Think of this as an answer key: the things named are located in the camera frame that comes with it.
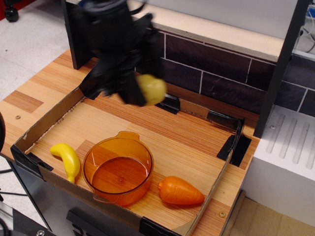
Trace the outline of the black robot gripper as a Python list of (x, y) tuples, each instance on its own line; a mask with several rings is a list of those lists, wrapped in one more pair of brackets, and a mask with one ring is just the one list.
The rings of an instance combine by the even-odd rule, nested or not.
[(146, 104), (133, 70), (162, 79), (159, 31), (152, 18), (151, 13), (138, 20), (129, 13), (88, 15), (88, 46), (99, 59), (88, 74), (89, 96), (118, 93), (126, 104)]

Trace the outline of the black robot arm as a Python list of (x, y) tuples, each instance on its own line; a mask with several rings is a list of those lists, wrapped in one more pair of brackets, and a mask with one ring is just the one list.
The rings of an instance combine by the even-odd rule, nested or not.
[(117, 93), (126, 104), (151, 106), (162, 102), (167, 86), (162, 78), (159, 31), (152, 14), (137, 20), (125, 0), (82, 0), (72, 11), (84, 42), (98, 62), (80, 84), (96, 99)]

